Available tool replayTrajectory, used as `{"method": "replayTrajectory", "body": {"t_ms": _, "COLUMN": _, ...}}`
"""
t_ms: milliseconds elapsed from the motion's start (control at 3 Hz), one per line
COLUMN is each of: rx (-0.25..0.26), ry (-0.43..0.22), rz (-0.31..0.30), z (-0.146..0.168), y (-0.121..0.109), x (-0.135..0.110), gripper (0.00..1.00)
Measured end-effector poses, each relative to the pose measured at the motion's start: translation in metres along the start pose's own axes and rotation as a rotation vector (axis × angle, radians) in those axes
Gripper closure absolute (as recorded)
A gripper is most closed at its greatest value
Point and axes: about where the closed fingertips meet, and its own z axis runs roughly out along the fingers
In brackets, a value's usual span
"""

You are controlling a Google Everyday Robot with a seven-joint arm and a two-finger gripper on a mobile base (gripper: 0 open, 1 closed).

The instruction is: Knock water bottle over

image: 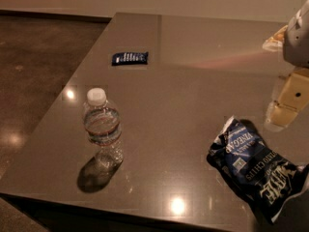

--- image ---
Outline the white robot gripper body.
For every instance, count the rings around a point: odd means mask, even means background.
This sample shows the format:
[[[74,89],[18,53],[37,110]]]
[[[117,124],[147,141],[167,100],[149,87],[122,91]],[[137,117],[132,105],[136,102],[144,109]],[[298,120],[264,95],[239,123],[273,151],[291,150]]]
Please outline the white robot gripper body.
[[[288,23],[284,35],[283,57],[298,67],[309,67],[309,0]]]

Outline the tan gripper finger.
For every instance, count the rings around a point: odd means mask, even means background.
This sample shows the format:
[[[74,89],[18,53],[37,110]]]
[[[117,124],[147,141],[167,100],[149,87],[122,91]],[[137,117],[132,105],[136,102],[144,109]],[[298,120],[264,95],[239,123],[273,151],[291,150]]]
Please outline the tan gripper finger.
[[[266,129],[275,132],[285,129],[308,104],[309,69],[294,68],[288,75],[280,75],[267,108]]]
[[[287,28],[288,28],[287,25],[283,26],[276,33],[274,33],[271,37],[265,40],[262,45],[262,48],[270,52],[282,51]]]

